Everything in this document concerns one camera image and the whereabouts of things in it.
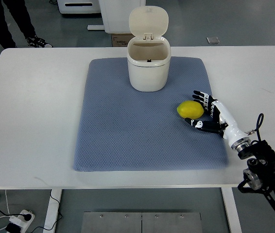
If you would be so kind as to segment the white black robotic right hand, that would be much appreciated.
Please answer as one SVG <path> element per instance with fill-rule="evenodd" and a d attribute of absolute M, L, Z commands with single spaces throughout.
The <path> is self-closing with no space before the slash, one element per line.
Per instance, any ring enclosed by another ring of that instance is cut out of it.
<path fill-rule="evenodd" d="M 227 140 L 231 149 L 240 152 L 250 146 L 248 135 L 239 129 L 237 122 L 228 109 L 211 95 L 194 90 L 194 101 L 201 104 L 206 114 L 212 117 L 211 121 L 185 118 L 185 121 L 197 130 L 219 134 Z"/>

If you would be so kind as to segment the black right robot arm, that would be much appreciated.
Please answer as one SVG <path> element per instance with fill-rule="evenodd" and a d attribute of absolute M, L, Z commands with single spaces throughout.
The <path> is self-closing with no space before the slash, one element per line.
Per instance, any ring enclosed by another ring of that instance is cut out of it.
<path fill-rule="evenodd" d="M 247 166 L 243 171 L 243 181 L 238 185 L 242 193 L 263 194 L 275 211 L 275 151 L 262 140 L 259 128 L 264 114 L 258 116 L 256 128 L 257 140 L 246 141 L 237 147 L 238 156 L 247 159 Z"/>

